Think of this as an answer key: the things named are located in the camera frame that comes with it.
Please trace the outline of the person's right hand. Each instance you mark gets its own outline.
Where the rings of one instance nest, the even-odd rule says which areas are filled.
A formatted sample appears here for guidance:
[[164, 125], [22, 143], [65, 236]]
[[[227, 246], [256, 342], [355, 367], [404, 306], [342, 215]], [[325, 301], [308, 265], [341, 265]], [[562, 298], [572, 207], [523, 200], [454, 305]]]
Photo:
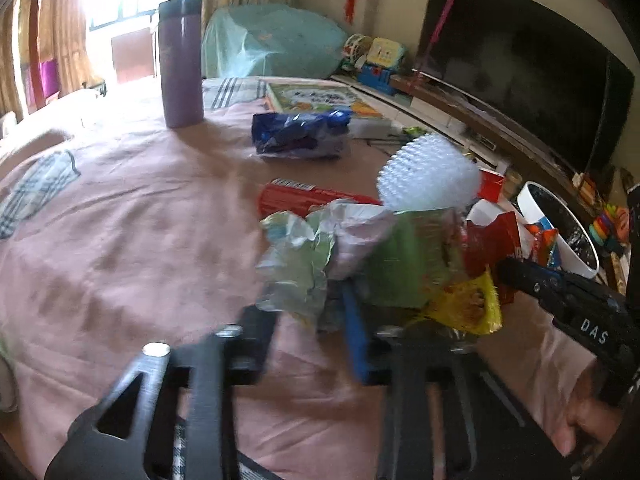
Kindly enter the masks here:
[[577, 378], [566, 404], [565, 416], [551, 438], [563, 456], [574, 450], [579, 430], [599, 444], [607, 445], [620, 426], [623, 411], [597, 398], [597, 388], [602, 384], [605, 372], [598, 361], [592, 361]]

